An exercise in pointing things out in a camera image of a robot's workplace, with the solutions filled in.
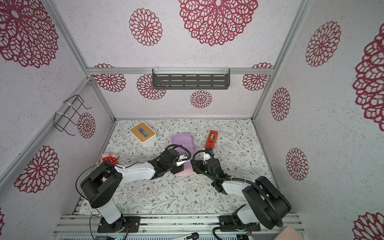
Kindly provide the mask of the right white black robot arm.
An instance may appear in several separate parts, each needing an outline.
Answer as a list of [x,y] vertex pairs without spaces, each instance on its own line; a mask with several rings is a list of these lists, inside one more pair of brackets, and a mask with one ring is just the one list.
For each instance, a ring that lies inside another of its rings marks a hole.
[[231,177],[224,173],[216,158],[204,161],[193,159],[191,164],[196,173],[212,180],[212,186],[217,192],[246,199],[247,203],[234,212],[234,218],[240,221],[240,225],[258,221],[269,230],[284,226],[283,218],[292,206],[266,177],[258,177],[253,182]]

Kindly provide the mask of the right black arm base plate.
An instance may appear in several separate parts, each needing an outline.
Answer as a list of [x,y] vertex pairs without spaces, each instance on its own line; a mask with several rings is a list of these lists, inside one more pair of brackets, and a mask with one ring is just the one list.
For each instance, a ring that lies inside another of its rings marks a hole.
[[259,232],[261,230],[259,223],[244,227],[239,218],[230,215],[219,216],[220,230],[222,232]]

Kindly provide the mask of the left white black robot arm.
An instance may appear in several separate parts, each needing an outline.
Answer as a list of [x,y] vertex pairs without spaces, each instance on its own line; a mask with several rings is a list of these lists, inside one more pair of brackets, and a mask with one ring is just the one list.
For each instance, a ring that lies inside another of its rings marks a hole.
[[119,185],[138,180],[157,179],[167,172],[183,171],[184,163],[190,160],[192,154],[186,150],[186,154],[181,155],[177,148],[182,146],[171,145],[155,159],[128,167],[115,165],[110,161],[101,163],[80,184],[85,198],[108,225],[117,223],[123,219],[121,211],[113,200]]

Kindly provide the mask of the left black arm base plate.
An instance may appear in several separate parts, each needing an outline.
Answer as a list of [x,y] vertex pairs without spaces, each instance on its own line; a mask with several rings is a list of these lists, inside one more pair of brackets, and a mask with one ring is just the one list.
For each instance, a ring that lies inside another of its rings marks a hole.
[[141,217],[121,216],[113,224],[108,224],[104,217],[101,218],[97,233],[137,233]]

